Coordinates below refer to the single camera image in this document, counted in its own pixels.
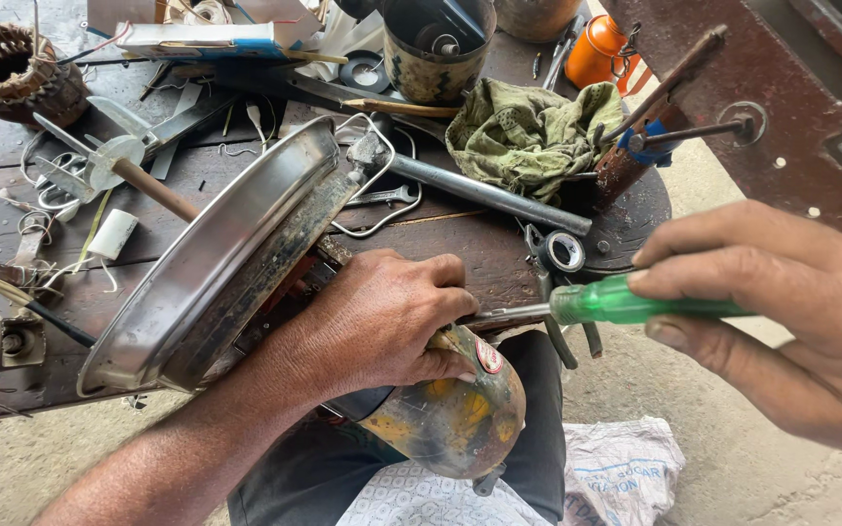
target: orange bottle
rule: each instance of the orange bottle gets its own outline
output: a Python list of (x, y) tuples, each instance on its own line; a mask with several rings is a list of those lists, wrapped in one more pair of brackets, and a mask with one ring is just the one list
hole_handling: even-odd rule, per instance
[(628, 89), (629, 78), (641, 60), (638, 54), (633, 54), (629, 57), (628, 70), (625, 68), (619, 52), (628, 41), (609, 15), (593, 17), (574, 43), (574, 50), (564, 64), (564, 75), (580, 89), (608, 80), (615, 81), (620, 95), (636, 94), (651, 72), (646, 70), (635, 86)]

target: dark pants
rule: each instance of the dark pants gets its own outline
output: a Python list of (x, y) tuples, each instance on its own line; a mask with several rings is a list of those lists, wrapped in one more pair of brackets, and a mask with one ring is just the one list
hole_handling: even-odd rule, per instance
[[(563, 519), (560, 359), (544, 332), (498, 347), (525, 388), (525, 428), (501, 477), (544, 519)], [(366, 483), (404, 455), (357, 424), (311, 412), (283, 434), (229, 495), (234, 526), (333, 526)]]

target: fingernail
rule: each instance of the fingernail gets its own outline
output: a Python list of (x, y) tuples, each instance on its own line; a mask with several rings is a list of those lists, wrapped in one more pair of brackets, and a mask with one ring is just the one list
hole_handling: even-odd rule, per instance
[(641, 280), (642, 278), (646, 277), (648, 274), (649, 274), (648, 269), (637, 270), (635, 272), (632, 272), (628, 276), (626, 276), (626, 282), (628, 284), (633, 284), (634, 282), (637, 282), (637, 281)]
[(688, 336), (681, 329), (676, 326), (654, 322), (646, 325), (646, 335), (658, 343), (668, 345), (672, 349), (682, 350), (688, 345)]

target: copper winding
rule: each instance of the copper winding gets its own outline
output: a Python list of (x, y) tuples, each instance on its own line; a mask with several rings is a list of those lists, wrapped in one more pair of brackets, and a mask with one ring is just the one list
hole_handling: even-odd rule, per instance
[(75, 64), (58, 66), (58, 50), (34, 30), (0, 22), (0, 119), (40, 129), (34, 113), (69, 126), (88, 108), (90, 90)]

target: white capacitor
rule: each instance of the white capacitor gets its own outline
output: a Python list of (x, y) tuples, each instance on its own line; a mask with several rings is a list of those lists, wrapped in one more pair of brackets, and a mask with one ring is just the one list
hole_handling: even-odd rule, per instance
[(120, 209), (112, 209), (110, 216), (100, 226), (87, 251), (107, 259), (115, 259), (122, 252), (125, 242), (132, 235), (138, 218)]

